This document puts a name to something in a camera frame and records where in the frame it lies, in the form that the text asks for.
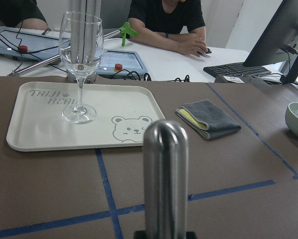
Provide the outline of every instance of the monitor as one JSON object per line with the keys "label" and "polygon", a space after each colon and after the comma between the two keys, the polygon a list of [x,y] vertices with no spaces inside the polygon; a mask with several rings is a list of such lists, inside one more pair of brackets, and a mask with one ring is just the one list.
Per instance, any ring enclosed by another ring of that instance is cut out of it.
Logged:
{"label": "monitor", "polygon": [[290,71],[280,79],[283,84],[298,77],[298,0],[283,0],[243,65],[270,65],[295,56]]}

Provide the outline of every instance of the light green bowl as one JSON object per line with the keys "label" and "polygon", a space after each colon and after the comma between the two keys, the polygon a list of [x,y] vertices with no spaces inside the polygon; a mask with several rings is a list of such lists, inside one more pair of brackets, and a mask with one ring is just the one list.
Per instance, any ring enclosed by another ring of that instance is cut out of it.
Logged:
{"label": "light green bowl", "polygon": [[288,128],[298,136],[298,117],[294,114],[298,111],[298,103],[290,103],[287,107],[285,120]]}

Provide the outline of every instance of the blue tape grid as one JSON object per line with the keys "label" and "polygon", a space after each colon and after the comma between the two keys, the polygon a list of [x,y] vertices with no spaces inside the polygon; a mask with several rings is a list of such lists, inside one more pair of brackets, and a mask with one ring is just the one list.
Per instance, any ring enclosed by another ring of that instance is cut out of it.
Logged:
{"label": "blue tape grid", "polygon": [[[101,155],[100,150],[97,152],[97,156],[100,156],[100,158],[101,158],[100,161],[102,161],[101,164],[103,164],[102,155]],[[252,183],[252,184],[242,185],[242,186],[233,187],[233,188],[216,190],[216,191],[212,191],[212,192],[191,194],[191,195],[188,195],[188,201],[196,201],[196,200],[201,200],[201,199],[205,199],[205,198],[217,197],[217,196],[221,196],[221,195],[225,195],[225,194],[231,194],[231,193],[236,193],[236,192],[241,192],[241,191],[246,191],[246,190],[252,190],[252,189],[261,188],[261,187],[267,187],[267,186],[270,186],[273,184],[275,184],[274,180],[268,180],[268,181],[264,181],[264,182]],[[95,221],[95,220],[100,220],[103,218],[111,217],[111,219],[113,221],[113,229],[114,229],[115,237],[117,239],[123,239],[122,230],[121,230],[121,227],[120,227],[119,221],[118,221],[118,216],[144,211],[145,206],[143,204],[141,204],[141,205],[136,205],[136,206],[132,206],[132,207],[116,209],[114,206],[114,199],[110,196],[108,197],[108,195],[112,196],[110,185],[107,185],[106,191],[107,191],[106,195],[107,195],[108,204],[110,205],[109,211],[80,216],[80,217],[62,219],[62,220],[57,220],[57,221],[53,221],[53,222],[40,223],[40,224],[35,224],[35,225],[30,225],[30,226],[25,226],[25,227],[1,230],[0,238],[16,236],[16,235],[21,235],[21,234],[26,234],[26,233],[33,233],[33,232],[38,232],[38,231],[43,231],[43,230],[48,230],[48,229],[53,229],[53,228],[59,228],[59,227],[64,227],[64,226],[70,226],[70,225],[74,225],[74,224]]]}
{"label": "blue tape grid", "polygon": [[[285,166],[295,175],[294,179],[298,180],[298,173],[274,149],[272,149],[263,139],[261,139],[259,134],[216,92],[216,90],[214,88],[212,88],[210,86],[209,83],[207,83],[206,85],[259,138],[259,140],[274,153],[274,155],[276,155],[279,159],[282,160],[282,162],[285,164]],[[0,238],[21,235],[21,234],[26,234],[26,233],[32,233],[32,232],[38,232],[38,231],[59,228],[59,227],[64,227],[64,226],[69,226],[69,225],[74,225],[74,224],[95,221],[95,220],[100,220],[100,219],[111,217],[115,237],[117,239],[123,239],[122,230],[121,230],[121,227],[119,224],[118,216],[144,211],[145,207],[142,204],[142,205],[136,205],[136,206],[122,208],[122,209],[116,208],[114,198],[112,196],[111,186],[110,186],[109,180],[107,178],[107,172],[105,169],[105,165],[104,165],[104,161],[103,161],[103,157],[102,157],[100,149],[96,149],[96,156],[97,156],[97,161],[98,161],[98,165],[99,165],[99,169],[100,169],[100,173],[101,173],[101,177],[102,177],[102,181],[103,181],[103,187],[105,190],[105,194],[106,194],[106,198],[107,198],[107,202],[108,202],[108,206],[109,206],[109,211],[90,214],[90,215],[84,215],[84,216],[79,216],[79,217],[73,217],[73,218],[68,218],[68,219],[62,219],[62,220],[57,220],[57,221],[53,221],[53,222],[35,224],[35,225],[30,225],[30,226],[25,226],[25,227],[1,230]],[[220,195],[231,194],[231,193],[236,193],[236,192],[241,192],[241,191],[246,191],[246,190],[252,190],[252,189],[256,189],[256,188],[260,188],[260,187],[266,187],[266,186],[270,186],[273,184],[275,184],[275,182],[273,180],[268,180],[268,181],[264,181],[264,182],[247,184],[247,185],[242,185],[242,186],[233,187],[233,188],[216,190],[216,191],[212,191],[212,192],[191,194],[191,195],[188,195],[188,201],[202,200],[205,198],[216,197],[216,196],[220,196]]]}
{"label": "blue tape grid", "polygon": [[222,96],[219,95],[219,93],[212,87],[210,86],[209,83],[206,84],[213,92],[214,94],[217,95],[217,97],[220,98],[220,100],[227,106],[230,108],[230,110],[257,136],[257,138],[266,146],[268,147],[275,156],[277,156],[279,159],[281,159],[281,161],[283,162],[283,164],[295,175],[295,177],[298,179],[298,173],[289,165],[289,163],[283,159],[283,157],[281,157],[272,147],[270,147],[260,136],[259,134],[252,128],[252,126],[249,125],[249,123],[244,120],[234,109],[232,106],[230,106],[226,100],[224,100],[224,98]]}

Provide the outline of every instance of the folded towel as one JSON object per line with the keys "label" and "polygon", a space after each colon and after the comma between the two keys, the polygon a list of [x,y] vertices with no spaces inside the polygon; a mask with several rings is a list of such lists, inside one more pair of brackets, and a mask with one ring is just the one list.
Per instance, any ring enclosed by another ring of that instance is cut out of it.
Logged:
{"label": "folded towel", "polygon": [[185,104],[176,109],[175,113],[205,139],[217,138],[241,129],[238,122],[209,100]]}

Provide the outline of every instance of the bear illustration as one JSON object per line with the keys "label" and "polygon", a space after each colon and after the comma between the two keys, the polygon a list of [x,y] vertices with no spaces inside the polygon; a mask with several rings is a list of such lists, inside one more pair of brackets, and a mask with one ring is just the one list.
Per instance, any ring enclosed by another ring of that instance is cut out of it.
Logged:
{"label": "bear illustration", "polygon": [[152,119],[148,116],[140,116],[137,119],[115,116],[111,121],[115,124],[113,137],[123,143],[142,142],[144,131],[152,123]]}

